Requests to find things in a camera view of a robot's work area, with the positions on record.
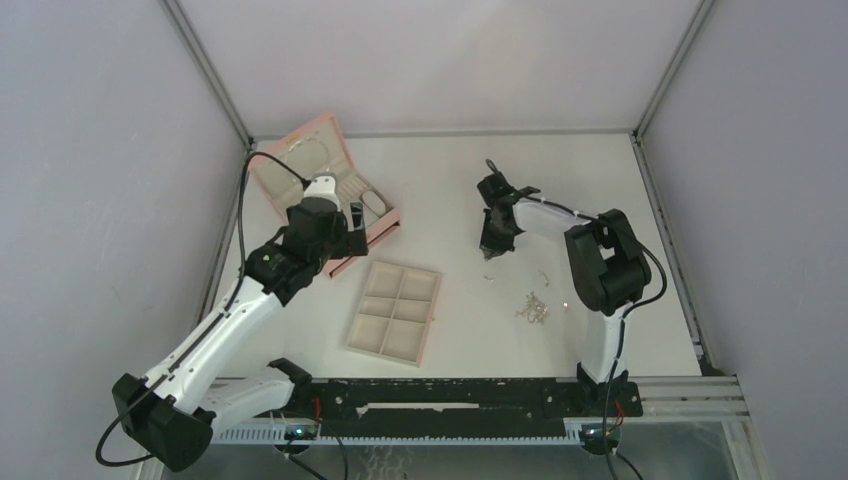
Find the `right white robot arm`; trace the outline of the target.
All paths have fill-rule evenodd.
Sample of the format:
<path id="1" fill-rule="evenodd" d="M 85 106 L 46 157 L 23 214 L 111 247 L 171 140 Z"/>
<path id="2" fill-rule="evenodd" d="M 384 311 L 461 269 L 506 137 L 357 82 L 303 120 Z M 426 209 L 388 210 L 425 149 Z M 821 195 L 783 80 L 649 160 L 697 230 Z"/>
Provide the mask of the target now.
<path id="1" fill-rule="evenodd" d="M 625 318 L 645 303 L 652 280 L 648 262 L 655 257 L 636 239 L 624 212 L 581 213 L 542 198 L 535 187 L 514 187 L 491 160 L 486 165 L 490 174 L 477 184 L 485 204 L 479 249 L 491 260 L 514 251 L 523 233 L 563 243 L 579 300 L 601 316 L 587 328 L 577 372 L 589 382 L 578 388 L 578 402 L 589 415 L 605 415 L 618 400 L 611 381 L 623 374 Z"/>

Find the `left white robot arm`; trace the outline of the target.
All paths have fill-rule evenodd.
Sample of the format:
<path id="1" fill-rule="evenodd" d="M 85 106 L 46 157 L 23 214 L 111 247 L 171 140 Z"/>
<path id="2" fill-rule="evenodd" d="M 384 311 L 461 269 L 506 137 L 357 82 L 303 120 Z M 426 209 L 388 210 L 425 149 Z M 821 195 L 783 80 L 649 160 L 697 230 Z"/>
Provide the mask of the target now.
<path id="1" fill-rule="evenodd" d="M 146 450 L 147 459 L 180 472 L 193 465 L 213 437 L 259 413 L 290 417 L 311 407 L 311 388 L 269 364 L 255 377 L 211 392 L 221 369 L 266 321 L 282 312 L 335 259 L 368 253 L 363 206 L 340 209 L 307 197 L 286 211 L 287 225 L 250 254 L 221 302 L 163 361 L 112 387 L 120 427 Z"/>

